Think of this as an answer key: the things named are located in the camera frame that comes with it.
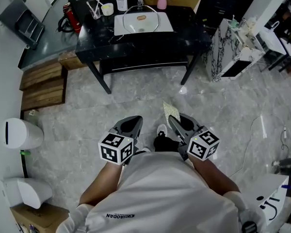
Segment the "cable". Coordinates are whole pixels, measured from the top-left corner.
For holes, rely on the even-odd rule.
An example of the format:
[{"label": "cable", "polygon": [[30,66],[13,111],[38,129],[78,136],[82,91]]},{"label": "cable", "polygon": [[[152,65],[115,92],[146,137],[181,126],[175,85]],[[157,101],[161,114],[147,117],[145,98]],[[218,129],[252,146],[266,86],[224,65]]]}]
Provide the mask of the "cable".
[{"label": "cable", "polygon": [[[277,117],[276,115],[274,115],[274,114],[267,114],[267,115],[276,117],[276,118],[281,122],[281,124],[284,126],[284,123],[283,123],[283,122],[281,121],[281,119],[280,119],[279,117]],[[247,144],[247,147],[246,147],[246,149],[245,149],[245,151],[244,151],[244,156],[243,156],[243,161],[242,161],[242,167],[241,167],[238,171],[236,171],[235,173],[233,173],[232,175],[230,175],[229,177],[232,177],[233,175],[239,173],[239,172],[243,169],[244,164],[245,164],[245,161],[246,161],[247,149],[248,149],[249,144],[250,144],[250,142],[251,142],[251,130],[252,130],[253,123],[255,122],[255,120],[257,120],[257,119],[260,118],[261,116],[262,116],[262,115],[256,117],[256,118],[252,121],[252,123],[251,123],[251,126],[250,126],[250,140],[249,140],[249,142],[248,142],[248,144]],[[288,151],[288,155],[289,155],[289,147],[288,147],[286,144],[284,144],[283,141],[282,141],[282,139],[281,139],[281,136],[282,136],[283,132],[284,132],[284,130],[281,132],[281,135],[280,135],[280,141],[281,141],[281,144],[282,144],[282,145],[281,145],[281,149],[284,150],[284,148],[287,147],[287,151]]]}]

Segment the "white t-shirt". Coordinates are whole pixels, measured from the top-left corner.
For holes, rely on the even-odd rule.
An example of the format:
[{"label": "white t-shirt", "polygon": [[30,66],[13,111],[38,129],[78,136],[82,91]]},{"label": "white t-shirt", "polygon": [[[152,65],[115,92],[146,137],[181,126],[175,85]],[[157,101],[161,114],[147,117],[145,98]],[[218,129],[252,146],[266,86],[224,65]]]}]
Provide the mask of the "white t-shirt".
[{"label": "white t-shirt", "polygon": [[209,189],[178,153],[147,152],[133,156],[116,192],[95,207],[80,205],[57,233],[75,232],[84,221],[89,233],[238,233],[240,221],[254,221],[260,233],[263,216],[240,193]]}]

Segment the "pink spray bottle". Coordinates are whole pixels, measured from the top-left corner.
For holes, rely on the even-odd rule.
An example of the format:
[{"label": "pink spray bottle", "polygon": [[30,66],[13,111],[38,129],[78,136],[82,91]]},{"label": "pink spray bottle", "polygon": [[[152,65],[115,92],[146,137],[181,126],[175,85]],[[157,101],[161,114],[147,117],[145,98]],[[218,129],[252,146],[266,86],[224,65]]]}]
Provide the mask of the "pink spray bottle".
[{"label": "pink spray bottle", "polygon": [[164,10],[167,7],[167,0],[158,0],[157,1],[157,8],[160,10]]}]

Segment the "white bottle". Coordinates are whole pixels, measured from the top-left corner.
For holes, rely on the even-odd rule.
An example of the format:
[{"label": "white bottle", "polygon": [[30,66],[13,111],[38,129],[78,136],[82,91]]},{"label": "white bottle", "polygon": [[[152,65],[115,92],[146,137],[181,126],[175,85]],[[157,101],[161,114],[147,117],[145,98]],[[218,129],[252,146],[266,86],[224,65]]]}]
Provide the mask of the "white bottle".
[{"label": "white bottle", "polygon": [[127,11],[128,10],[127,0],[116,0],[116,4],[117,4],[117,9],[119,11]]}]

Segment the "red fire extinguisher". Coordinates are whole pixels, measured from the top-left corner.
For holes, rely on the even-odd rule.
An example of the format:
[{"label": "red fire extinguisher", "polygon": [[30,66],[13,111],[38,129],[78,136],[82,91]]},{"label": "red fire extinguisher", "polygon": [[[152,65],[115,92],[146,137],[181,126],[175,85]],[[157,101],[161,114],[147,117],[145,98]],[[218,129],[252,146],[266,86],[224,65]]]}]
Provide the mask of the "red fire extinguisher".
[{"label": "red fire extinguisher", "polygon": [[66,3],[63,7],[64,16],[58,22],[58,32],[62,31],[65,33],[73,32],[79,33],[81,30],[81,24],[76,20],[73,15],[70,2]]}]

